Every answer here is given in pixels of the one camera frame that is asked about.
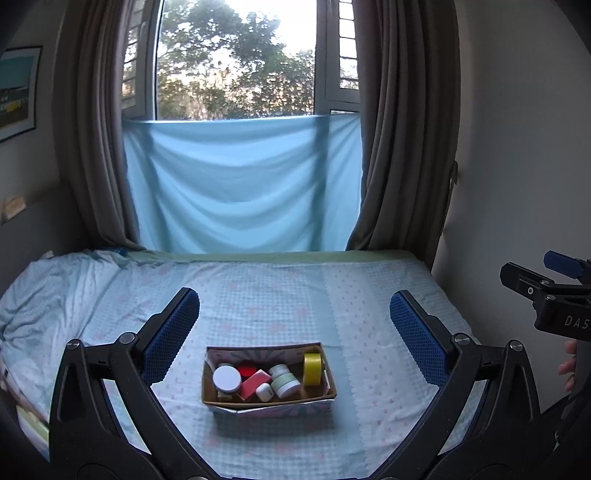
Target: white wall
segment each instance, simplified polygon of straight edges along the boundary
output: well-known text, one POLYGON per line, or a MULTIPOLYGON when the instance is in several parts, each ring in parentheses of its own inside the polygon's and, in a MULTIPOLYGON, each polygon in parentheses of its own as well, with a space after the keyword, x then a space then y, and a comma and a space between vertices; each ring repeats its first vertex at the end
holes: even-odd
POLYGON ((460 178, 434 275, 482 342, 523 341, 546 408, 564 395, 564 339, 534 329, 499 271, 512 261, 558 281, 547 250, 591 257, 591 55, 550 0, 456 3, 460 178))
POLYGON ((51 88, 54 55, 66 0, 39 0, 9 47, 43 46, 37 77, 37 127, 0 142, 0 200, 33 199, 59 181, 53 147, 51 88))

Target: window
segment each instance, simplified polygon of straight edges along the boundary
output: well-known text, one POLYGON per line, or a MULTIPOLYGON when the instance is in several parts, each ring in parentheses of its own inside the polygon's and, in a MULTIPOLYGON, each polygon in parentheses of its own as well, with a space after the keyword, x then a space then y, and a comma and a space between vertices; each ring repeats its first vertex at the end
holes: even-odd
POLYGON ((136 0, 124 115, 214 120, 359 111, 351 0, 136 0))
POLYGON ((129 20, 121 86, 127 118, 154 118, 154 49, 160 0, 135 0, 129 20))

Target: sky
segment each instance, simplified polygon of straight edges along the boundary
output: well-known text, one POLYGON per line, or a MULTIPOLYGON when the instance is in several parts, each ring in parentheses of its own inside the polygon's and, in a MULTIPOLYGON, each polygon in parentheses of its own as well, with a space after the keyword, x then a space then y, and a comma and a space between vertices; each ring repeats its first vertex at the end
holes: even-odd
POLYGON ((226 0, 245 18, 248 12, 277 17, 281 25, 277 37, 285 44, 285 53, 314 50, 316 46, 316 0, 226 0))

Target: bed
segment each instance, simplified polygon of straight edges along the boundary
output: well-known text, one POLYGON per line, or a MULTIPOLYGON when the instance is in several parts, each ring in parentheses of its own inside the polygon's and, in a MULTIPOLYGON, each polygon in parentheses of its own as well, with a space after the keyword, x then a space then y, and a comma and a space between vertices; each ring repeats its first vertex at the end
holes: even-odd
MULTIPOLYGON (((9 225, 0 229, 0 242, 15 235, 3 231, 9 225)), ((409 290, 452 333, 471 335, 428 269, 407 252, 181 256, 74 250, 39 246, 0 299, 2 370, 19 408, 47 421, 69 339, 96 345, 136 332, 179 288, 191 287, 200 296, 199 319, 152 390, 191 445, 228 478, 364 478, 392 453, 437 392, 389 319, 396 291, 409 290), (37 260, 50 249, 64 255, 37 260), (242 419, 214 415, 201 404, 206 346, 317 341, 339 390, 330 412, 242 419)), ((145 450, 116 387, 107 382, 107 389, 128 440, 145 450)), ((461 441, 482 390, 477 383, 444 449, 461 441)), ((42 450, 39 436, 35 445, 42 450)))

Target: person's hand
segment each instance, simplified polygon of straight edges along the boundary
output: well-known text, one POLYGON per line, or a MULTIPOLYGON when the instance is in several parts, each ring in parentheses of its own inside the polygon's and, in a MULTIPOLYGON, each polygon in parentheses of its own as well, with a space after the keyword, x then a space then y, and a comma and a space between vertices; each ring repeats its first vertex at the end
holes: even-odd
MULTIPOLYGON (((569 355, 574 355, 574 357, 569 358, 566 362, 561 364, 558 367, 558 374, 559 375, 566 375, 574 373, 574 368, 577 365, 577 340, 569 340, 564 344, 564 350, 569 355)), ((567 392, 570 392, 574 387, 574 375, 569 376, 569 379, 566 381, 566 385, 564 389, 567 392)))

